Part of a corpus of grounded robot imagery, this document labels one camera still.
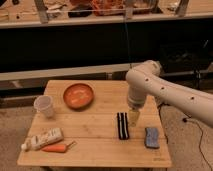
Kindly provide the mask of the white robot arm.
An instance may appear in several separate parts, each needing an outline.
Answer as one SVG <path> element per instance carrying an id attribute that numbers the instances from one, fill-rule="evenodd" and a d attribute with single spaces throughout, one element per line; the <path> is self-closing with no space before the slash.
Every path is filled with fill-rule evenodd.
<path id="1" fill-rule="evenodd" d="M 166 81 L 159 77 L 160 71 L 158 62 L 148 60 L 126 73 L 129 107 L 139 110 L 150 94 L 213 128 L 213 94 Z"/>

